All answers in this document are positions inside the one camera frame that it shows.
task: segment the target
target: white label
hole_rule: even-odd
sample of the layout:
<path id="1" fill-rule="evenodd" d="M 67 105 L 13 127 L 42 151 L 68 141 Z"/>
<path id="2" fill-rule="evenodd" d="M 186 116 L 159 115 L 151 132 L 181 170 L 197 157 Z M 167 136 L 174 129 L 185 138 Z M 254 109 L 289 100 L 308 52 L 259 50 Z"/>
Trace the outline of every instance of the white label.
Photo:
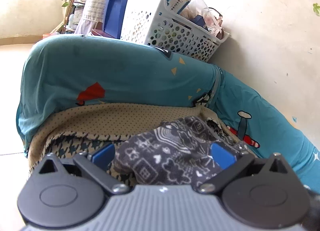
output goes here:
<path id="1" fill-rule="evenodd" d="M 169 0 L 169 9 L 177 13 L 186 2 L 186 0 Z"/>

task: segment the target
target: beige wall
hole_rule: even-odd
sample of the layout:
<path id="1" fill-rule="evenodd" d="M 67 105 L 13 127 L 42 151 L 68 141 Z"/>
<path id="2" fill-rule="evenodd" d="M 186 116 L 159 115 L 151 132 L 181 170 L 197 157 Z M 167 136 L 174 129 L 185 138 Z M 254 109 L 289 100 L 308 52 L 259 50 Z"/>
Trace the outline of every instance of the beige wall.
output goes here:
<path id="1" fill-rule="evenodd" d="M 320 149 L 320 0 L 205 0 L 231 37 L 212 63 L 274 105 Z"/>
<path id="2" fill-rule="evenodd" d="M 61 0 L 0 0 L 0 37 L 49 33 L 62 19 Z"/>

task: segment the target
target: blue bin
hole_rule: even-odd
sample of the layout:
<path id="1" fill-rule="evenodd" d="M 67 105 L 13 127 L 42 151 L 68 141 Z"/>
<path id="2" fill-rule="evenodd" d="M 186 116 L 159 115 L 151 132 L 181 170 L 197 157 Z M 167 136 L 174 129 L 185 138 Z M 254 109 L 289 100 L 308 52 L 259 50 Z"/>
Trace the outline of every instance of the blue bin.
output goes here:
<path id="1" fill-rule="evenodd" d="M 127 1 L 128 0 L 106 0 L 102 30 L 116 39 L 120 39 Z"/>

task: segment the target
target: cartoon print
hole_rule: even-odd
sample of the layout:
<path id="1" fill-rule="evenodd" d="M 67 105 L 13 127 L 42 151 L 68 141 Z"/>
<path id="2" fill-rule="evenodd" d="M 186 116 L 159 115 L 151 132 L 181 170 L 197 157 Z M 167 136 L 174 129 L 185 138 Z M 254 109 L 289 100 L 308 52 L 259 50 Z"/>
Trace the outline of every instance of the cartoon print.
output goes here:
<path id="1" fill-rule="evenodd" d="M 247 131 L 247 121 L 248 119 L 251 119 L 252 116 L 244 111 L 239 111 L 238 115 L 241 117 L 238 130 L 235 130 L 234 128 L 227 125 L 227 128 L 231 131 L 231 133 L 235 134 L 240 140 L 245 141 L 248 145 L 251 145 L 255 148 L 259 148 L 260 144 L 253 140 L 249 135 L 246 135 L 245 132 Z"/>
<path id="2" fill-rule="evenodd" d="M 86 88 L 85 91 L 81 91 L 77 97 L 78 106 L 83 106 L 85 101 L 93 100 L 93 99 L 101 99 L 104 98 L 105 90 L 102 86 L 96 82 L 95 84 Z"/>

